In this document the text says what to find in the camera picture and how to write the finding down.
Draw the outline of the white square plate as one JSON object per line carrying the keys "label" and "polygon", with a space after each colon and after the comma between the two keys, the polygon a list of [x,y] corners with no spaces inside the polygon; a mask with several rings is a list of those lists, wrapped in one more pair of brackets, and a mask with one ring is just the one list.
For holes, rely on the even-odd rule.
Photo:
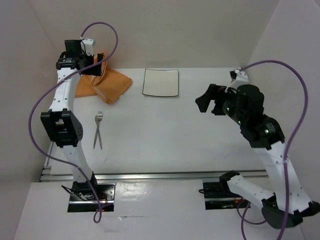
{"label": "white square plate", "polygon": [[178,97],[179,70],[146,68],[142,94],[149,97]]}

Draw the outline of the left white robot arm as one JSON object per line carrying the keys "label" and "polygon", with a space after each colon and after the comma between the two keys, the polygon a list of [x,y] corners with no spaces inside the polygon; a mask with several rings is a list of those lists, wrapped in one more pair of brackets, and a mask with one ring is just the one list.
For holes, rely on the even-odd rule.
{"label": "left white robot arm", "polygon": [[40,114],[49,139],[62,150],[66,162],[71,164],[73,184],[70,192],[81,193],[88,200],[99,195],[99,187],[82,148],[83,126],[73,110],[76,89],[81,78],[78,70],[93,63],[93,56],[63,52],[56,63],[59,86],[48,111]]}

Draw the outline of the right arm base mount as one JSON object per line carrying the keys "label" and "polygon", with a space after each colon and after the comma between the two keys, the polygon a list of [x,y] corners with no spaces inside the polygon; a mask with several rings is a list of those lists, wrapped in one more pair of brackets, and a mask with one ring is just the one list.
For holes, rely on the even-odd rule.
{"label": "right arm base mount", "polygon": [[219,182],[203,182],[198,192],[204,196],[206,210],[245,208],[248,204],[247,200],[224,189]]}

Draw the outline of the orange cloth placemat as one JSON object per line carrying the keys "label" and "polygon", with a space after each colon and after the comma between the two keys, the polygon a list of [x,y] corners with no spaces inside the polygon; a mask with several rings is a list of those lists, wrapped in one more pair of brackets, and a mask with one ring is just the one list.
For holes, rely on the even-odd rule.
{"label": "orange cloth placemat", "polygon": [[101,76],[82,75],[75,97],[99,96],[107,104],[115,103],[133,84],[128,76],[112,69],[105,61],[101,65]]}

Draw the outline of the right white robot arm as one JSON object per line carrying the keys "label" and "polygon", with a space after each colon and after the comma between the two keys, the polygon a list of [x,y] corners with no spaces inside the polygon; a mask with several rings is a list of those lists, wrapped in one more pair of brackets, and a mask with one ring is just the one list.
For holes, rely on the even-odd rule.
{"label": "right white robot arm", "polygon": [[210,84],[195,103],[200,112],[205,113],[214,101],[212,114],[228,116],[239,125],[240,133],[260,157],[273,187],[273,191],[265,190],[232,170],[219,177],[220,194],[245,198],[261,210],[274,229],[282,227],[288,213],[286,228],[293,228],[305,217],[319,213],[320,204],[309,198],[291,161],[284,156],[285,136],[279,123],[264,114],[264,99],[259,88],[251,84],[238,88]]}

